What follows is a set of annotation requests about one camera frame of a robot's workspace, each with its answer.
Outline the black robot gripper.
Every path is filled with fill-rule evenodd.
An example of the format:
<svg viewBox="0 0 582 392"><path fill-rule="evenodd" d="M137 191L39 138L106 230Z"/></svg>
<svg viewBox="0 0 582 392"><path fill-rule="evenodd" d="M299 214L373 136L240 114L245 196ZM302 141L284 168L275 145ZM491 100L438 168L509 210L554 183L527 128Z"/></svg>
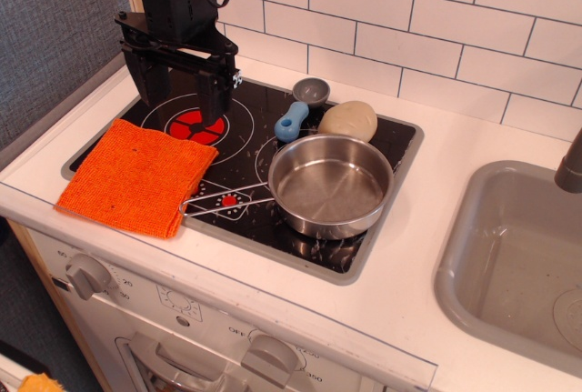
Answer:
<svg viewBox="0 0 582 392"><path fill-rule="evenodd" d="M157 106L169 95L171 68L196 77L204 126L229 108L238 69L237 45L216 29L229 0L142 0L144 12L121 12L126 66L141 99Z"/></svg>

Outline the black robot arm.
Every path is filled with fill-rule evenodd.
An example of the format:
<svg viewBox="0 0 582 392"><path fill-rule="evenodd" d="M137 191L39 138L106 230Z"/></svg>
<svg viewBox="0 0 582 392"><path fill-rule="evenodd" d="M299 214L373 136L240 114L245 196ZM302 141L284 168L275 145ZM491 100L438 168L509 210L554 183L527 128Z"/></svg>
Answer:
<svg viewBox="0 0 582 392"><path fill-rule="evenodd" d="M229 0L142 0L141 13L121 12L121 49L141 99L149 106L171 91L169 72L191 75L205 126L229 108L238 85L237 45L216 28Z"/></svg>

